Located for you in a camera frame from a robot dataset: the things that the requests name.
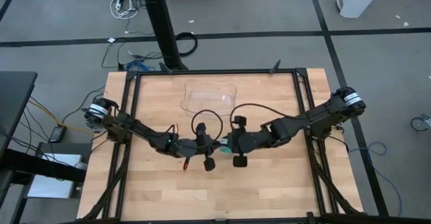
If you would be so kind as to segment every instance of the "black bracket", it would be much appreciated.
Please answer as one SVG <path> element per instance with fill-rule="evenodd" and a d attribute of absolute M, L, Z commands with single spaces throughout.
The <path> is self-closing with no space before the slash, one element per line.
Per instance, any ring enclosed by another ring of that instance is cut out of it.
<path fill-rule="evenodd" d="M 126 81 L 130 81 L 134 78 L 136 78 L 138 71 L 127 71 L 126 74 Z"/>
<path fill-rule="evenodd" d="M 307 68 L 295 68 L 295 72 L 302 77 L 308 77 Z"/>
<path fill-rule="evenodd" d="M 174 71 L 172 71 L 172 69 L 168 68 L 164 63 L 160 62 L 159 66 L 160 66 L 160 70 L 166 72 L 167 74 L 169 74 L 169 75 L 174 74 Z"/>
<path fill-rule="evenodd" d="M 269 70 L 269 73 L 270 74 L 274 74 L 277 70 L 278 70 L 278 67 L 280 66 L 280 63 L 281 63 L 281 59 L 278 59 L 278 61 L 275 63 L 275 65 L 274 65 L 274 67 L 272 67 L 270 70 Z"/>
<path fill-rule="evenodd" d="M 314 215 L 312 212 L 307 212 L 307 224 L 316 224 Z"/>
<path fill-rule="evenodd" d="M 214 224 L 229 224 L 230 221 L 226 219 L 215 219 Z"/>

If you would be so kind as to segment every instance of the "white label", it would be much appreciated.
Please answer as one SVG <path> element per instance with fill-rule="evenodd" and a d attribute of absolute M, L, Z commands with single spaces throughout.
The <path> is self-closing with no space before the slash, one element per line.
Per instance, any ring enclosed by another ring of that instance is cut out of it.
<path fill-rule="evenodd" d="M 349 100 L 348 102 L 345 103 L 345 106 L 350 106 L 352 104 L 355 104 L 356 102 L 362 101 L 361 97 L 356 97 L 352 100 Z"/>
<path fill-rule="evenodd" d="M 103 119 L 105 115 L 108 114 L 108 110 L 103 108 L 102 106 L 98 106 L 96 104 L 91 104 L 89 111 L 93 113 L 94 116 L 97 116 L 100 119 Z"/>
<path fill-rule="evenodd" d="M 344 102 L 348 102 L 349 100 L 351 100 L 351 99 L 353 99 L 355 97 L 358 97 L 358 96 L 359 96 L 358 93 L 350 94 L 350 95 L 344 97 Z"/>

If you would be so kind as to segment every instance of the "black desk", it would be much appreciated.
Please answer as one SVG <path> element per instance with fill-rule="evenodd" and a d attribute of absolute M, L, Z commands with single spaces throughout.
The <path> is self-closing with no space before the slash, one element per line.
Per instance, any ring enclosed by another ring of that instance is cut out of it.
<path fill-rule="evenodd" d="M 7 135 L 13 132 L 30 97 L 37 74 L 35 72 L 0 72 L 0 131 Z M 10 138 L 0 134 L 0 156 L 3 156 Z M 0 206 L 3 204 L 9 185 L 13 182 L 13 170 L 0 171 Z"/>
<path fill-rule="evenodd" d="M 81 183 L 86 176 L 84 170 L 7 148 L 36 77 L 35 72 L 0 72 L 0 207 L 10 184 L 26 185 L 33 174 Z"/>

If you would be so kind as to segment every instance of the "desk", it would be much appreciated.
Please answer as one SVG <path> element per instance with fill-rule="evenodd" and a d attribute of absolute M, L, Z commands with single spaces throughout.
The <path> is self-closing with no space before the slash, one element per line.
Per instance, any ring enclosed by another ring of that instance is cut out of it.
<path fill-rule="evenodd" d="M 35 72 L 0 72 L 0 131 L 10 136 L 15 132 L 22 112 L 30 97 L 37 74 Z M 0 159 L 9 146 L 10 138 L 0 134 Z M 9 185 L 13 182 L 13 170 L 0 171 L 0 207 Z"/>
<path fill-rule="evenodd" d="M 314 102 L 322 104 L 330 95 L 325 71 L 307 71 Z M 126 73 L 109 74 L 105 98 L 121 103 L 125 76 Z M 300 109 L 292 78 L 291 73 L 145 75 L 141 78 L 135 117 L 160 132 L 178 123 L 180 138 L 193 138 L 191 117 L 180 106 L 188 80 L 232 83 L 237 88 L 236 105 L 253 102 L 297 115 Z M 131 108 L 133 85 L 129 91 L 127 111 Z M 247 117 L 249 131 L 259 130 L 260 124 L 279 117 L 256 107 L 240 108 L 235 115 Z M 219 131 L 218 121 L 199 121 L 207 125 L 209 134 L 216 135 Z M 228 120 L 224 123 L 222 136 L 230 130 Z M 336 130 L 333 130 L 333 136 L 342 139 Z M 95 141 L 94 146 L 103 140 L 104 137 Z M 334 184 L 353 207 L 362 210 L 344 145 L 327 139 L 326 148 Z M 93 152 L 78 217 L 87 214 L 104 191 L 112 149 L 112 144 L 105 143 Z M 234 168 L 232 156 L 219 151 L 213 154 L 213 158 L 216 167 L 212 172 L 203 169 L 202 156 L 192 158 L 189 169 L 184 172 L 183 159 L 160 155 L 144 140 L 133 137 L 121 220 L 303 217 L 308 211 L 319 215 L 303 132 L 283 147 L 248 154 L 247 168 Z M 114 191 L 110 216 L 114 215 L 117 193 Z M 324 199 L 328 200 L 324 185 L 323 193 Z M 330 211 L 329 201 L 325 203 Z"/>

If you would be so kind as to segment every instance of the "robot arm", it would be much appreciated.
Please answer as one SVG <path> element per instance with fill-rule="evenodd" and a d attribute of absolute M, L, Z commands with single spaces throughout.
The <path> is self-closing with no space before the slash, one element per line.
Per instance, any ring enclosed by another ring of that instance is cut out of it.
<path fill-rule="evenodd" d="M 262 124 L 259 132 L 247 132 L 246 118 L 235 116 L 232 123 L 237 124 L 238 128 L 234 128 L 231 124 L 232 132 L 226 137 L 227 147 L 231 148 L 233 153 L 239 154 L 234 157 L 233 164 L 235 167 L 246 167 L 245 153 L 255 149 L 285 145 L 304 128 L 310 128 L 313 137 L 324 139 L 331 132 L 333 125 L 361 115 L 365 107 L 365 103 L 355 90 L 346 87 L 337 90 L 327 102 L 298 116 L 284 115 L 282 118 Z M 177 133 L 156 132 L 139 120 L 132 119 L 125 112 L 120 111 L 116 116 L 117 109 L 118 105 L 113 101 L 104 98 L 95 99 L 90 107 L 84 110 L 87 125 L 90 128 L 107 129 L 108 138 L 120 143 L 130 139 L 131 134 L 137 135 L 148 141 L 158 153 L 164 155 L 188 159 L 194 155 L 204 155 L 205 169 L 211 171 L 215 167 L 214 160 L 209 156 L 222 144 L 206 134 L 203 123 L 199 123 L 196 127 L 196 139 L 179 139 Z"/>

